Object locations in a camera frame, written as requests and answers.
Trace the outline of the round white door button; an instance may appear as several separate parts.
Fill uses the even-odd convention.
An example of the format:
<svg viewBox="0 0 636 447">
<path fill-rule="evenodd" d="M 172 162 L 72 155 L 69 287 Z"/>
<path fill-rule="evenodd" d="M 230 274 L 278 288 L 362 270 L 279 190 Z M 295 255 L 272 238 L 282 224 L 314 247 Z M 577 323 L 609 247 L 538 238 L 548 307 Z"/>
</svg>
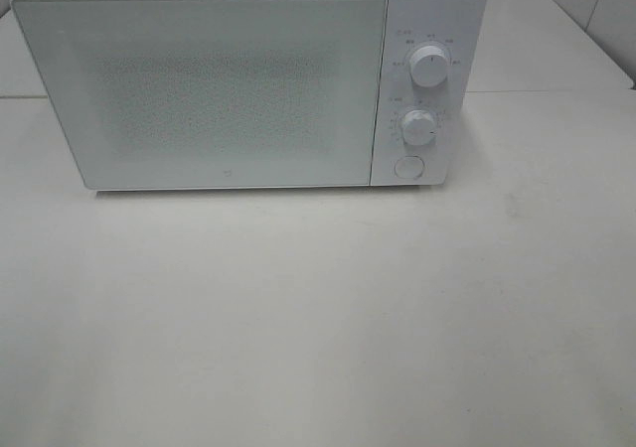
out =
<svg viewBox="0 0 636 447">
<path fill-rule="evenodd" d="M 394 172 L 397 177 L 406 180 L 419 179 L 425 170 L 423 160 L 417 156 L 404 156 L 397 160 Z"/>
</svg>

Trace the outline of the white timer knob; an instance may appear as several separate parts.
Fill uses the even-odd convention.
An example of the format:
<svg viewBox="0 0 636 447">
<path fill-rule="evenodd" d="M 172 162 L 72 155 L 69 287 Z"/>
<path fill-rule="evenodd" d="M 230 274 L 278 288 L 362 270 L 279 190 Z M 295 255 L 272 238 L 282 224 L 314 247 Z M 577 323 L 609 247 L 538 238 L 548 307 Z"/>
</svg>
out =
<svg viewBox="0 0 636 447">
<path fill-rule="evenodd" d="M 425 146 L 437 135 L 437 118 L 428 110 L 414 109 L 407 112 L 400 120 L 401 135 L 409 146 Z"/>
</svg>

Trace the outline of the white microwave door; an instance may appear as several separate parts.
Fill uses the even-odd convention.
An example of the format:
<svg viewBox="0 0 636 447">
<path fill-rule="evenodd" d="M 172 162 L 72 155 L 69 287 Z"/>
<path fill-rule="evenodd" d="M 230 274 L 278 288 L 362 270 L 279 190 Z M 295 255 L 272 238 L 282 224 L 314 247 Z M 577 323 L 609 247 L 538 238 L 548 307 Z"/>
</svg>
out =
<svg viewBox="0 0 636 447">
<path fill-rule="evenodd" d="M 93 190 L 366 184 L 385 12 L 385 0 L 15 5 Z"/>
</svg>

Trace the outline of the upper white power knob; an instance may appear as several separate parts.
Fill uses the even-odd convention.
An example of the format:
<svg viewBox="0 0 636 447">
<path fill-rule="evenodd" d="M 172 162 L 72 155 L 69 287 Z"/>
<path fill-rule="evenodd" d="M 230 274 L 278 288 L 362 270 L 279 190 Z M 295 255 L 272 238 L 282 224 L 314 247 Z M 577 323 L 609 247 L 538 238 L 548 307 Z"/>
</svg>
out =
<svg viewBox="0 0 636 447">
<path fill-rule="evenodd" d="M 450 54 L 442 44 L 430 41 L 414 48 L 406 62 L 412 82 L 418 87 L 430 88 L 447 79 Z"/>
</svg>

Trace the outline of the white microwave oven body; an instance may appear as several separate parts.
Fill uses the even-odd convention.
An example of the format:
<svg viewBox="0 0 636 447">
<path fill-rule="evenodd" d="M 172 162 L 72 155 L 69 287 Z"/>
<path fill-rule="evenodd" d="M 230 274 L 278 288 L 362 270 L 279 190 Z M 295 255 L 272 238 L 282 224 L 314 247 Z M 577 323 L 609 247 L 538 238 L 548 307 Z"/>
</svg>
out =
<svg viewBox="0 0 636 447">
<path fill-rule="evenodd" d="M 15 17 L 15 5 L 19 1 L 29 0 L 11 1 Z M 369 181 L 357 186 L 253 188 L 401 186 L 443 183 L 448 171 L 451 145 L 487 0 L 385 1 L 386 12 Z M 448 50 L 450 54 L 448 76 L 443 83 L 435 87 L 418 87 L 411 80 L 406 59 L 414 48 L 430 41 L 438 42 Z M 437 118 L 437 135 L 425 146 L 409 146 L 402 139 L 400 120 L 407 112 L 414 109 L 431 111 Z M 419 179 L 406 180 L 396 176 L 395 163 L 404 156 L 417 156 L 423 160 L 425 170 Z"/>
</svg>

